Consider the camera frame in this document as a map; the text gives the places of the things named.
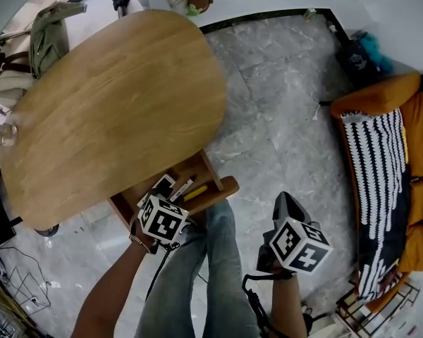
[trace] green bag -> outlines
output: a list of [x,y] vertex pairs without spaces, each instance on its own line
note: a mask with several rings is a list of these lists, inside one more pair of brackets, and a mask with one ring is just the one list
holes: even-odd
[[63,19],[86,11],[86,4],[57,2],[41,10],[30,35],[30,67],[37,79],[69,52]]

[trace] person's arm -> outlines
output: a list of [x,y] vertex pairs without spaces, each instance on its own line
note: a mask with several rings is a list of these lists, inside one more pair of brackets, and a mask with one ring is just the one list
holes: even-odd
[[[137,230],[139,231],[138,238],[147,246],[151,246],[152,238],[144,235],[140,226]],[[71,338],[113,337],[114,328],[132,287],[133,278],[146,254],[145,247],[132,242],[88,294]]]
[[[296,275],[289,280],[274,280],[271,324],[290,338],[307,337]],[[277,338],[273,332],[270,332],[269,337]]]

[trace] yellow pencil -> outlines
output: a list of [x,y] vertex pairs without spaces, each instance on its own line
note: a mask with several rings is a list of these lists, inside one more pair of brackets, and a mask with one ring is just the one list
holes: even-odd
[[201,187],[198,187],[197,189],[193,190],[192,192],[186,194],[183,197],[183,201],[189,201],[189,200],[193,199],[195,196],[198,196],[199,194],[202,194],[207,189],[208,189],[208,186],[202,185]]

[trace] open drawer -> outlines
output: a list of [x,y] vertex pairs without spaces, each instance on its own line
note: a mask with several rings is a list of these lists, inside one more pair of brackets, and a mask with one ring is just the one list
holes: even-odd
[[213,165],[210,163],[205,151],[201,150],[188,159],[175,164],[173,167],[165,171],[161,171],[149,179],[133,185],[132,187],[108,199],[116,214],[127,228],[130,227],[130,219],[139,211],[137,203],[165,173],[168,173],[176,180],[173,187],[174,192],[193,175],[196,175],[196,179],[193,184],[185,190],[184,194],[187,194],[204,184],[207,185],[208,189],[205,192],[185,202],[183,208],[189,211],[190,215],[203,211],[213,204],[218,203],[219,201],[236,193],[239,189],[238,183],[234,177],[224,177],[223,179],[218,178],[218,175],[216,175]]

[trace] orange sofa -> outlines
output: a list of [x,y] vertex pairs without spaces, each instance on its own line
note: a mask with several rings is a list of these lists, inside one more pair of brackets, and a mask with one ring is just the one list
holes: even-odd
[[[380,115],[400,108],[405,127],[407,155],[410,172],[410,213],[407,224],[407,241],[398,267],[406,273],[396,287],[380,298],[367,304],[371,311],[381,310],[398,291],[400,285],[413,270],[423,270],[423,92],[419,92],[420,74],[410,73],[385,80],[376,85],[349,94],[331,104],[331,115],[337,119],[343,136],[345,130],[340,116],[346,113],[362,112]],[[350,157],[346,139],[347,156]],[[357,186],[351,166],[353,191],[358,210]]]

